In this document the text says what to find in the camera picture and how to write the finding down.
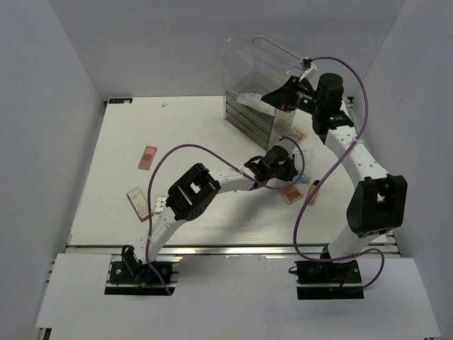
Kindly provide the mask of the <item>brown compact box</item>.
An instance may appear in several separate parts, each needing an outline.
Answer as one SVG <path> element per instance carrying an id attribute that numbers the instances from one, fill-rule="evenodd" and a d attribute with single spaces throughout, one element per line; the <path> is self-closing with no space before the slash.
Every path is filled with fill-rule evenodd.
<path id="1" fill-rule="evenodd" d="M 149 204 L 140 188 L 128 192 L 127 198 L 141 222 L 148 220 L 153 215 L 152 212 L 149 212 Z"/>

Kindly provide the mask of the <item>colorful eyeshadow palette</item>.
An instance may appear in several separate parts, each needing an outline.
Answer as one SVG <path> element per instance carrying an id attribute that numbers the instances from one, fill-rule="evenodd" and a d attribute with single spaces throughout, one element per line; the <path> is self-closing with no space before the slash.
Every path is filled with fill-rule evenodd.
<path id="1" fill-rule="evenodd" d="M 306 134 L 296 127 L 290 128 L 287 132 L 284 133 L 284 136 L 289 137 L 291 140 L 294 140 L 298 144 L 301 144 L 306 139 Z"/>

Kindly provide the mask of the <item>pink eyeshadow palette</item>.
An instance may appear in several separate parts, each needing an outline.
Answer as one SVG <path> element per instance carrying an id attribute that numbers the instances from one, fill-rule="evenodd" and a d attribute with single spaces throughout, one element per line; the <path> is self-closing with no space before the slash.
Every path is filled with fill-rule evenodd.
<path id="1" fill-rule="evenodd" d="M 280 190 L 280 195 L 288 205 L 291 205 L 304 197 L 304 194 L 296 185 Z"/>

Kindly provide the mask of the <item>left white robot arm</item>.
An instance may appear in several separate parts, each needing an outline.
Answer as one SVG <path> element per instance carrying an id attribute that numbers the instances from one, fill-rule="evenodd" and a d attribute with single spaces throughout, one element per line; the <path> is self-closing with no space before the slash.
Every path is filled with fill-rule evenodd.
<path id="1" fill-rule="evenodd" d="M 217 195 L 259 188 L 282 190 L 296 183 L 295 177 L 299 175 L 293 155 L 297 143 L 288 137 L 282 138 L 265 155 L 253 157 L 244 164 L 251 175 L 205 147 L 185 146 L 210 153 L 228 168 L 210 173 L 203 164 L 197 163 L 168 189 L 164 208 L 158 217 L 149 218 L 149 229 L 139 247 L 126 245 L 122 249 L 125 274 L 135 283 L 144 282 L 153 273 L 161 277 L 154 262 L 163 246 L 183 224 L 200 217 Z"/>

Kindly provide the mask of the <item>clear acrylic makeup organizer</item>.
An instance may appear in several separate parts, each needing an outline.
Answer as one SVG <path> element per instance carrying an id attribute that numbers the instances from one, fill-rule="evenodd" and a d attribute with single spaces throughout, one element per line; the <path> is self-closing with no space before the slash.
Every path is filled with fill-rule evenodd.
<path id="1" fill-rule="evenodd" d="M 261 36 L 229 38 L 214 74 L 224 91 L 224 119 L 263 149 L 270 149 L 292 128 L 295 112 L 275 109 L 275 115 L 269 116 L 237 103 L 236 97 L 249 92 L 263 96 L 292 75 L 300 77 L 301 60 L 295 52 Z"/>

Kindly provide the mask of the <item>white blue tube pouch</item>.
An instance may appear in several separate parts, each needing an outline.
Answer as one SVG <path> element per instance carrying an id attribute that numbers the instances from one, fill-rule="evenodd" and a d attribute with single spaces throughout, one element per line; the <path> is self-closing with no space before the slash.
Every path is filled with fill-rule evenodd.
<path id="1" fill-rule="evenodd" d="M 298 183 L 308 184 L 311 183 L 311 159 L 312 150 L 302 149 L 299 151 L 297 148 L 293 150 L 294 167 L 297 174 L 293 177 L 293 181 L 298 180 Z"/>

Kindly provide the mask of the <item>white cotton pad pack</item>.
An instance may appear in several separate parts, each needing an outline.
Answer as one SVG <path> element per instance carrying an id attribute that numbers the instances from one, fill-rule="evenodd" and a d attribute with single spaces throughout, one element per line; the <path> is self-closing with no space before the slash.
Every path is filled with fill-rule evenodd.
<path id="1" fill-rule="evenodd" d="M 271 106 L 270 104 L 262 101 L 262 95 L 259 93 L 240 93 L 236 97 L 236 102 L 243 105 L 247 106 L 255 111 L 264 113 L 269 116 L 274 116 L 275 115 L 275 108 Z"/>

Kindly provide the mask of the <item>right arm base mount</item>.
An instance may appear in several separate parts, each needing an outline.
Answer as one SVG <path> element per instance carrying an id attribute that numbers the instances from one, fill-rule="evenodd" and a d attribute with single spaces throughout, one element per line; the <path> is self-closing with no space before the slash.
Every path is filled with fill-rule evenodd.
<path id="1" fill-rule="evenodd" d="M 288 272 L 296 276 L 299 300 L 365 298 L 356 260 L 347 263 L 296 261 Z"/>

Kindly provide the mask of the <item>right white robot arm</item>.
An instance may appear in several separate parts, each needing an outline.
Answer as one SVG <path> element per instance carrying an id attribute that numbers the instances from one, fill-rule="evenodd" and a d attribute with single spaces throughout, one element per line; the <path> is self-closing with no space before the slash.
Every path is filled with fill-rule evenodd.
<path id="1" fill-rule="evenodd" d="M 345 274 L 343 262 L 352 261 L 372 240 L 402 225 L 407 181 L 380 166 L 360 143 L 360 134 L 341 108 L 343 80 L 337 74 L 322 74 L 316 88 L 307 79 L 291 76 L 261 100 L 281 111 L 310 114 L 315 134 L 337 156 L 336 165 L 343 166 L 355 187 L 346 211 L 347 225 L 326 247 L 327 260 L 319 265 L 321 277 L 334 283 Z"/>

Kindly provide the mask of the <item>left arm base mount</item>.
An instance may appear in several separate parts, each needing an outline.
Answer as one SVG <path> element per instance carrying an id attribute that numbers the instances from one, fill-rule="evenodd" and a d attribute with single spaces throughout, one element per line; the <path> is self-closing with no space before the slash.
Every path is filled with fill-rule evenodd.
<path id="1" fill-rule="evenodd" d="M 124 246 L 120 259 L 110 262 L 104 294 L 170 296 L 176 289 L 175 266 L 170 261 L 155 261 L 152 266 L 137 258 L 133 246 Z"/>

